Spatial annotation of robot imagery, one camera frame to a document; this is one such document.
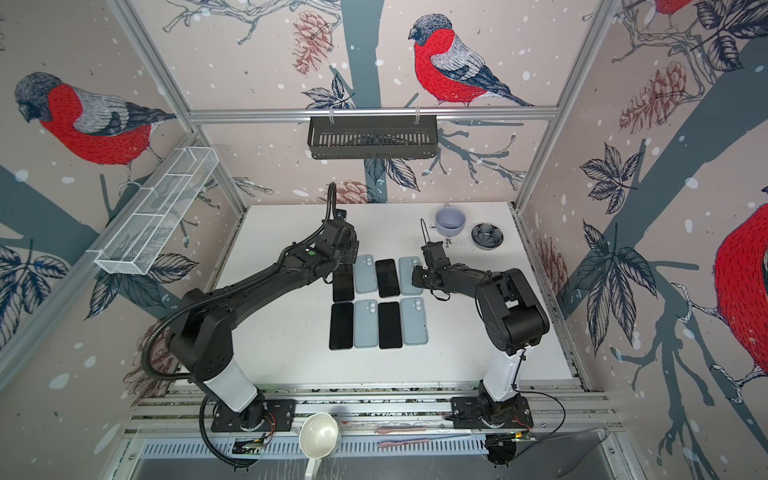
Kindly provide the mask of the black phone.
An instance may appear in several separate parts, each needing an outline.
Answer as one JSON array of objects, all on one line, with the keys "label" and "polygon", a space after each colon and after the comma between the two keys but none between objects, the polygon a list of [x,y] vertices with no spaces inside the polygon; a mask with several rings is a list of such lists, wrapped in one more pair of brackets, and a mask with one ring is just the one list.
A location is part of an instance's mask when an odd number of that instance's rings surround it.
[{"label": "black phone", "polygon": [[331,308],[329,348],[346,350],[354,342],[354,304],[351,302],[334,303]]},{"label": "black phone", "polygon": [[355,295],[353,266],[340,265],[332,278],[332,296],[334,303],[352,302]]},{"label": "black phone", "polygon": [[397,297],[401,294],[397,266],[393,259],[377,260],[375,271],[381,298]]},{"label": "black phone", "polygon": [[380,349],[399,349],[403,346],[398,302],[383,302],[378,305],[378,335]]}]

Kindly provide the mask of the pale blue phone case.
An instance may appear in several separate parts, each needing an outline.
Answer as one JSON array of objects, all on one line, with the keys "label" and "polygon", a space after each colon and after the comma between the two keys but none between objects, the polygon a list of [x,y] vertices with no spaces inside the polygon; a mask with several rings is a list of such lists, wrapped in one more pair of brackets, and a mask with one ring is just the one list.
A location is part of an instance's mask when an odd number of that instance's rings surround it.
[{"label": "pale blue phone case", "polygon": [[415,267],[421,266],[418,256],[401,257],[398,260],[398,272],[401,294],[404,296],[416,296],[422,294],[422,289],[413,285],[413,272]]},{"label": "pale blue phone case", "polygon": [[353,279],[357,294],[373,293],[378,289],[375,261],[370,254],[357,257],[353,264]]}]

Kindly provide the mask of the white phone case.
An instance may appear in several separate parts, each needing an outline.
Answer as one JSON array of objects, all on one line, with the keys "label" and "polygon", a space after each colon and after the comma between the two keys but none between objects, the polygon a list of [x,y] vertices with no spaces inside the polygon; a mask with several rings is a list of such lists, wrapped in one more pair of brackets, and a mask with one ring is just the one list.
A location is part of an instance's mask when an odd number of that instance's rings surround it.
[{"label": "white phone case", "polygon": [[428,342],[425,303],[421,297],[400,301],[403,343],[425,345]]}]

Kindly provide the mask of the light blue phone case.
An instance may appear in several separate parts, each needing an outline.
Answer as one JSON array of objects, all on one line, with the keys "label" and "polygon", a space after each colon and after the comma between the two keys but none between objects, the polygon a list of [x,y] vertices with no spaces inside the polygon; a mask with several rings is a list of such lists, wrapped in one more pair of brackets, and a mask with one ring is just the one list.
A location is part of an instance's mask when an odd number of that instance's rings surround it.
[{"label": "light blue phone case", "polygon": [[354,303],[353,345],[355,348],[373,348],[379,343],[378,303],[360,300]]}]

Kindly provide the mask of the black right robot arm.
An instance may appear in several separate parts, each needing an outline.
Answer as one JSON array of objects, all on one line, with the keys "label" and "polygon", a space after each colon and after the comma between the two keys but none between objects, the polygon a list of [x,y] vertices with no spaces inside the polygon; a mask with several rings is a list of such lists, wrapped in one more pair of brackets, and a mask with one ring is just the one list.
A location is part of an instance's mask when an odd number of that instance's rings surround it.
[{"label": "black right robot arm", "polygon": [[540,344],[550,321],[523,272],[478,270],[449,260],[441,242],[421,247],[425,264],[412,273],[414,286],[439,301],[453,294],[473,300],[476,313],[496,351],[479,383],[476,421],[491,428],[513,423],[532,427],[527,399],[517,388],[526,350]]}]

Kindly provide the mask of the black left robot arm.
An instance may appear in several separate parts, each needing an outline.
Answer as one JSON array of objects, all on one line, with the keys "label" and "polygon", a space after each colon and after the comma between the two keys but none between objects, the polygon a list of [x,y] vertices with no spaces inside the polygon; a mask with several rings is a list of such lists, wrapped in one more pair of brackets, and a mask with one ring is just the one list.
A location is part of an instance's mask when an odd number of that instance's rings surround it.
[{"label": "black left robot arm", "polygon": [[[337,210],[337,186],[330,183],[321,226],[285,247],[276,262],[244,280],[204,293],[189,291],[184,305],[168,314],[148,337],[141,366],[155,380],[187,380],[235,414],[243,430],[254,430],[266,417],[264,395],[234,359],[232,332],[252,314],[285,294],[329,275],[357,257],[354,227]],[[166,333],[167,351],[185,374],[163,373],[153,366],[152,350]]]}]

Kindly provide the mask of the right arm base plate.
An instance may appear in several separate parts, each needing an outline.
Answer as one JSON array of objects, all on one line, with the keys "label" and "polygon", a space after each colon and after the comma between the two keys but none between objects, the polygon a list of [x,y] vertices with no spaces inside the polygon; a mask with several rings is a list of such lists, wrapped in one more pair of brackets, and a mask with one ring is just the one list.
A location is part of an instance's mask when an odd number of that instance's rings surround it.
[{"label": "right arm base plate", "polygon": [[528,400],[520,394],[504,402],[494,402],[484,396],[453,397],[446,419],[455,428],[529,430],[533,427]]}]

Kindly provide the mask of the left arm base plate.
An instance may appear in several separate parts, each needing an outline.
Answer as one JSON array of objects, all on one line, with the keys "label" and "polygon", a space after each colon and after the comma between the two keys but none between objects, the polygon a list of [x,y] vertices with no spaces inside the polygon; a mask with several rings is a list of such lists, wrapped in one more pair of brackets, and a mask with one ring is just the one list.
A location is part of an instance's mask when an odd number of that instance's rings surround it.
[{"label": "left arm base plate", "polygon": [[234,412],[221,401],[214,403],[211,431],[214,433],[288,432],[296,412],[294,399],[256,400],[242,412]]}]

